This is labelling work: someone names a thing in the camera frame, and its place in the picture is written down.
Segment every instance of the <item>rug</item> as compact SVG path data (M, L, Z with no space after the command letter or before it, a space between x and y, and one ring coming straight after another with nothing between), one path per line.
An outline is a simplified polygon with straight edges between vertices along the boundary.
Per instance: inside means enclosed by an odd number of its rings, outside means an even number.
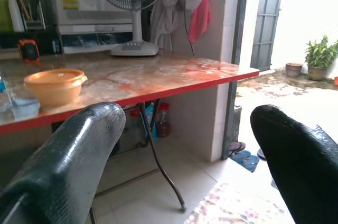
M217 184L184 224L294 223L284 202L273 202L227 183Z

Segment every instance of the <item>red table edge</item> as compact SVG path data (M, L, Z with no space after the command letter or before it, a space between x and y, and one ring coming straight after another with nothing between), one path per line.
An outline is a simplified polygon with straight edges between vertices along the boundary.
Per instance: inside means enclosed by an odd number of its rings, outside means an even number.
M162 99L162 98L166 98L166 97L170 97L170 96L184 94L184 93L187 93L187 92L190 92L190 91L193 91L193 90L204 89L204 88L213 87L213 86L217 86L217 85L224 84L224 83L230 83L230 82L233 82L233 81L238 81L238 80L243 80L243 79L247 79L247 78L251 78L251 77L256 77L258 75L259 75L259 71L256 71L256 72L226 77L226 78L223 78L223 79L198 83L198 84L195 84L195 85L190 85L190 86L165 90L165 91L161 91L161 92L155 92L155 93L151 93L151 94L147 94L147 95L132 97L132 98L123 99L123 100L115 101L115 102L118 103L121 106L133 105L133 104L138 104L138 103L145 102L145 101L152 101L152 100L155 100L155 99ZM18 130L24 130L24 129L28 129L28 128L32 128L32 127L39 127L39 126L44 125L44 124L51 124L51 123L64 121L64 120L68 119L70 116L79 112L80 110L81 109L75 109L75 110L70 110L70 111L57 113L57 114L53 114L53 115L46 115L46 116L43 116L43 117L36 117L36 118L28 119L28 120L23 120L23 121L19 121L19 122L10 123L10 124L0 125L0 135L1 134L9 134L9 133L12 133L12 132L16 132Z

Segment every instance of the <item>pink towel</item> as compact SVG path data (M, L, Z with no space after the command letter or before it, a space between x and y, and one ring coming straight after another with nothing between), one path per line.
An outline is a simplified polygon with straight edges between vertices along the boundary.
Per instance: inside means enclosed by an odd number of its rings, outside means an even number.
M209 0L202 0L200 6L192 14L189 29L189 41L195 43L207 30L212 21L212 13Z

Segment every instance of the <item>marble tabletop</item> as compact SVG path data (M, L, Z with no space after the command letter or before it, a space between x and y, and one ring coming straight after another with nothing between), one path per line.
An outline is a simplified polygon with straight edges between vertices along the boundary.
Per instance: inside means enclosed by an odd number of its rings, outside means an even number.
M25 76L39 71L71 68L88 77L74 102L42 110L23 85ZM113 58L108 53L44 56L39 66L18 59L0 61L11 103L0 99L0 134L65 120L88 105L114 101L122 106L258 75L258 70L178 53L151 58Z

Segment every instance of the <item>potted plant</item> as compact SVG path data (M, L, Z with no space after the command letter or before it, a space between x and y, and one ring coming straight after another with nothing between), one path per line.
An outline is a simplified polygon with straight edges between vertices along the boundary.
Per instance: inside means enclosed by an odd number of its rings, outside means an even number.
M333 64L338 55L338 41L328 46L328 37L325 35L320 43L307 44L305 61L308 65L308 76L311 80L322 80L327 69Z
M301 73L303 64L287 63L285 65L286 75L289 77L297 77Z

